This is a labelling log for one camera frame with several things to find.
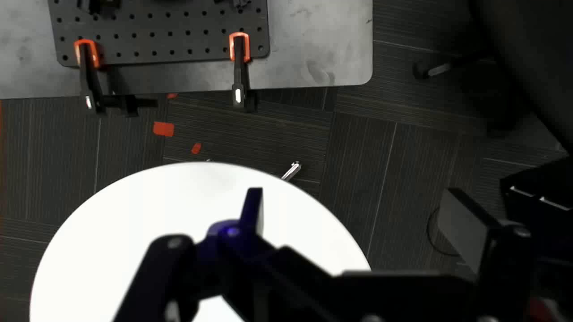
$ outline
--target small white object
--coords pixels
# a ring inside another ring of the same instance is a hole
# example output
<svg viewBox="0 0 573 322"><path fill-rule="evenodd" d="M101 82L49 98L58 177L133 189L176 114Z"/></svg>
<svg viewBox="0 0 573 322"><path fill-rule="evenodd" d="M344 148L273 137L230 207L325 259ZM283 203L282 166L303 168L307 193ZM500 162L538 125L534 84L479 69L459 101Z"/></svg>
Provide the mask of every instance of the small white object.
<svg viewBox="0 0 573 322"><path fill-rule="evenodd" d="M92 98L90 96L87 96L87 105L88 105L88 109L92 109Z"/></svg>
<svg viewBox="0 0 573 322"><path fill-rule="evenodd" d="M244 166L180 162L130 175L72 212L38 266L31 322L113 320L156 237L189 234L199 243L212 223L241 216L249 187L264 187L269 243L296 248L328 273L369 270L348 229L303 189ZM241 318L215 296L201 302L196 320Z"/></svg>
<svg viewBox="0 0 573 322"><path fill-rule="evenodd" d="M283 180L292 180L294 175L298 175L303 169L303 164L300 161L292 162L289 171L282 177Z"/></svg>
<svg viewBox="0 0 573 322"><path fill-rule="evenodd" d="M244 101L244 93L241 87L235 89L235 101L239 101L239 103Z"/></svg>

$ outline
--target dark floor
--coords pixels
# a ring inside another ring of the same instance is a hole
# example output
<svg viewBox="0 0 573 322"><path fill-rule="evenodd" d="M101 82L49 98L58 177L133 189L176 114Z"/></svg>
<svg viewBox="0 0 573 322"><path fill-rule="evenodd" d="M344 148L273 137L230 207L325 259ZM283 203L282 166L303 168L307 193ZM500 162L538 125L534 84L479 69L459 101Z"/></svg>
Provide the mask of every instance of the dark floor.
<svg viewBox="0 0 573 322"><path fill-rule="evenodd" d="M504 214L498 178L565 155L532 114L504 139L486 135L507 82L480 62L432 82L412 62L482 46L463 0L378 0L375 76L362 87L262 93L242 114L230 94L185 94L142 118L97 119L81 100L20 100L0 107L0 322L26 322L31 284L49 239L94 191L142 168L221 159L282 173L343 218L378 270L464 271L432 250L425 227L446 186ZM178 125L174 139L153 121ZM203 143L192 157L190 146Z"/></svg>

